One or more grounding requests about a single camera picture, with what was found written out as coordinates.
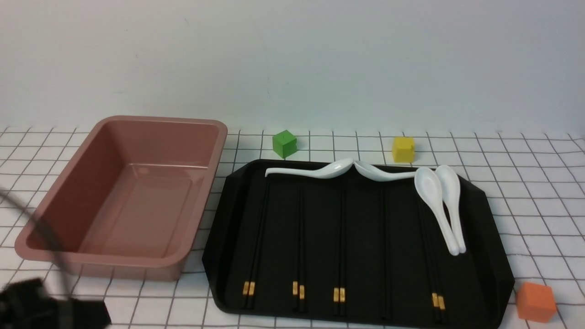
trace yellow cube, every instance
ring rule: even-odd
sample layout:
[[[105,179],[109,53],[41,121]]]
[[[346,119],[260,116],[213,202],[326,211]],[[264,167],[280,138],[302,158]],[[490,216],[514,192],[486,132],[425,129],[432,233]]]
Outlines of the yellow cube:
[[[392,157],[394,162],[413,162],[414,161],[414,138],[412,137],[395,137],[392,145]]]

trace toy block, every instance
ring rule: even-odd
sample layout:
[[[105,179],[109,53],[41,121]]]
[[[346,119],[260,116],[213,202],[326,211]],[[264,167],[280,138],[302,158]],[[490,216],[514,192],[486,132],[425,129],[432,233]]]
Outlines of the toy block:
[[[297,151],[297,138],[288,130],[272,136],[272,150],[283,159]]]
[[[414,161],[414,138],[395,137],[392,145],[392,157],[394,162]]]
[[[518,317],[524,320],[546,323],[556,313],[552,288],[525,282],[516,295]]]

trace green cube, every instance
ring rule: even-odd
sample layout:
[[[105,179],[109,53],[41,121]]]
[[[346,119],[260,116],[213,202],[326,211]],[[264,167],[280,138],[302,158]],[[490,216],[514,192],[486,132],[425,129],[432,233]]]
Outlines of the green cube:
[[[297,151],[297,138],[288,130],[272,136],[272,150],[283,159]]]

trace orange cube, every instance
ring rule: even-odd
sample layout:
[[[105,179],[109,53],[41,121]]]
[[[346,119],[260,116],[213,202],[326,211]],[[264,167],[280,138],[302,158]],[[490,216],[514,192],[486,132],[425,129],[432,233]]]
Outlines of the orange cube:
[[[552,288],[525,282],[516,295],[518,317],[524,320],[546,323],[556,313]]]

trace white ceramic spoon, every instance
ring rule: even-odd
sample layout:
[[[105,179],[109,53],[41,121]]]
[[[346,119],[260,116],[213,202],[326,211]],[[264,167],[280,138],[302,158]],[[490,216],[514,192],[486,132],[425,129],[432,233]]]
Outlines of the white ceramic spoon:
[[[269,174],[289,174],[319,179],[330,179],[345,174],[353,165],[353,159],[347,158],[332,162],[325,167],[317,170],[303,170],[290,168],[268,168],[264,176]]]
[[[459,197],[461,195],[459,176],[457,176],[451,167],[445,165],[439,166],[435,170],[435,174],[441,182],[443,202],[445,202],[447,210],[449,210],[451,230],[459,246],[459,253],[465,253],[467,248],[465,247],[463,231],[461,230],[461,218],[459,217]]]
[[[355,161],[353,164],[354,166],[356,166],[357,172],[362,174],[362,176],[364,176],[365,178],[374,181],[392,181],[398,179],[413,178],[415,173],[415,172],[387,173],[363,161]]]
[[[421,196],[422,200],[431,208],[433,214],[435,214],[449,253],[457,256],[459,254],[459,247],[447,221],[445,210],[443,210],[443,193],[439,178],[431,169],[421,167],[417,169],[414,176],[414,186],[417,189],[418,195]]]

